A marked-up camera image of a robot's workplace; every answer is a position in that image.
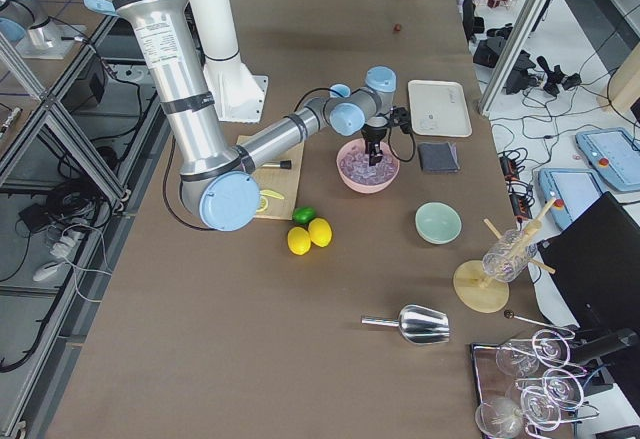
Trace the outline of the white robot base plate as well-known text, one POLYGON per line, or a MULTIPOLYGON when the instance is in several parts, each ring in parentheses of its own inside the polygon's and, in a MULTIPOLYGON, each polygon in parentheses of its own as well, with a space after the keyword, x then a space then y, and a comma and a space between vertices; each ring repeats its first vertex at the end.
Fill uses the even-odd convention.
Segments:
POLYGON ((253 75, 239 57, 226 61, 207 59, 203 71, 220 121, 261 120, 269 85, 266 75, 253 75))

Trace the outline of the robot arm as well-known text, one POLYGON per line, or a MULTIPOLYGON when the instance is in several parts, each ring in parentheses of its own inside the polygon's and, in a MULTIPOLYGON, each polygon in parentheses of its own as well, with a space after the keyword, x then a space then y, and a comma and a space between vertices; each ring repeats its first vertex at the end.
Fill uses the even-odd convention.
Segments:
POLYGON ((23 58, 62 60, 84 25, 58 25, 39 0, 1 0, 1 33, 23 58))
POLYGON ((210 229, 234 231, 253 219, 260 202, 251 175, 257 167, 325 126, 349 136, 391 109, 396 74, 376 66, 349 95, 311 99, 243 144, 230 145, 219 118, 258 104, 264 91, 241 60, 229 0, 84 3, 132 26, 182 153, 182 204, 210 229))

